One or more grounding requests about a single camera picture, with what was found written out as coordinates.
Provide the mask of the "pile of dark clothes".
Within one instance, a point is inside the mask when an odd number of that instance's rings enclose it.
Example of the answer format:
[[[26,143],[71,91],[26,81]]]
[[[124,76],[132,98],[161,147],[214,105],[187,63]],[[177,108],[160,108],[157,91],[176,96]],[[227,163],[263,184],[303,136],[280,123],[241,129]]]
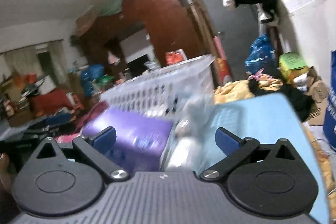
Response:
[[[308,120],[310,111],[314,105],[311,96],[303,94],[293,85],[288,84],[280,70],[270,65],[260,69],[254,75],[248,77],[250,92],[258,97],[272,93],[284,95],[294,108],[301,122]]]

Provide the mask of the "blue plastic garbage bag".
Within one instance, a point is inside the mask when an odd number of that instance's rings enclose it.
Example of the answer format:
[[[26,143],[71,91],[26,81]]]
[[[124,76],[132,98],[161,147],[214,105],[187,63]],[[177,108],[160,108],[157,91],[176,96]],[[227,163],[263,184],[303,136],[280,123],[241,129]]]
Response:
[[[245,68],[255,74],[266,65],[276,66],[276,52],[267,34],[259,36],[250,46],[249,56],[245,60]]]

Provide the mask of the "dark red wooden wardrobe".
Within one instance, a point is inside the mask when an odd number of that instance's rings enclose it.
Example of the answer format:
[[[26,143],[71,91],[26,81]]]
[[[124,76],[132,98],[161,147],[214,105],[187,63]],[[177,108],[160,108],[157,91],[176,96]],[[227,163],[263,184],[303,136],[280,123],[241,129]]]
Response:
[[[166,66],[168,52],[182,49],[189,59],[206,53],[193,15],[183,0],[123,0],[118,14],[77,20],[76,34],[88,62],[103,65],[106,73],[118,79],[126,67],[121,36],[136,24],[145,27],[162,66]]]

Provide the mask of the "yellow blanket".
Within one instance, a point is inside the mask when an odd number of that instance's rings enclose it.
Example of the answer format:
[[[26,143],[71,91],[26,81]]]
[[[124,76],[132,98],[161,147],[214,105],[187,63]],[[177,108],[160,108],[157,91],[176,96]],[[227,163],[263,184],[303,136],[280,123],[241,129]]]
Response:
[[[229,82],[224,86],[219,86],[213,95],[214,104],[221,105],[228,102],[246,100],[255,95],[252,91],[258,90],[275,92],[283,86],[280,79],[264,79],[257,81],[255,79]]]

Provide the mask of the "grey metal door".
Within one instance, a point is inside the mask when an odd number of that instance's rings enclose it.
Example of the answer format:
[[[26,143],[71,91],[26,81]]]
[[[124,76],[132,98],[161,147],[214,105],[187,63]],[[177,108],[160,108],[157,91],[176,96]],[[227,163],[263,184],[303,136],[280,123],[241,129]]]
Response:
[[[252,42],[259,36],[255,6],[230,10],[222,0],[203,0],[215,33],[220,37],[234,80],[246,79],[245,60]]]

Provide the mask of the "orange white hanging bag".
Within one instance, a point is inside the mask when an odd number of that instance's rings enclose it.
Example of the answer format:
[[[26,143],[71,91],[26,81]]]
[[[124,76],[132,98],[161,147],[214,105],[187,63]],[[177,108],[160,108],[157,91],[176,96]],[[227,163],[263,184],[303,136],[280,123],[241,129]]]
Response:
[[[187,60],[187,56],[183,49],[165,53],[167,65],[177,64]]]

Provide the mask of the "purple tissue pack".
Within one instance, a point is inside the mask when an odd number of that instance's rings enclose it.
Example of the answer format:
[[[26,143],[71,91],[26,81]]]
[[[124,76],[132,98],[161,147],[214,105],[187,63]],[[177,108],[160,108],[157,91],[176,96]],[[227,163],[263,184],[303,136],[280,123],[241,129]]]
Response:
[[[109,107],[85,125],[81,133],[91,137],[113,127],[116,143],[107,157],[131,174],[137,171],[158,172],[173,125],[169,119],[149,118]]]

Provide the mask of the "translucent white plastic basket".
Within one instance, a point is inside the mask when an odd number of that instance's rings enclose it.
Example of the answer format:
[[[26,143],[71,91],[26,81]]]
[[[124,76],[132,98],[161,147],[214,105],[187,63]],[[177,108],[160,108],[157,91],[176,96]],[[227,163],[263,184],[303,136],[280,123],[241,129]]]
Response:
[[[101,93],[100,101],[154,117],[178,114],[186,105],[209,109],[214,104],[214,61],[203,55],[151,71]]]

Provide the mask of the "green yellow box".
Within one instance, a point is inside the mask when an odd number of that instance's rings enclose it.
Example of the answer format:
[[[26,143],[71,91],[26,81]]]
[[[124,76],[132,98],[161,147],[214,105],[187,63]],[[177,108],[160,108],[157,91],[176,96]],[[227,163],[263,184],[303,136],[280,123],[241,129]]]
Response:
[[[288,52],[279,57],[280,72],[287,83],[309,71],[305,60],[297,53]]]

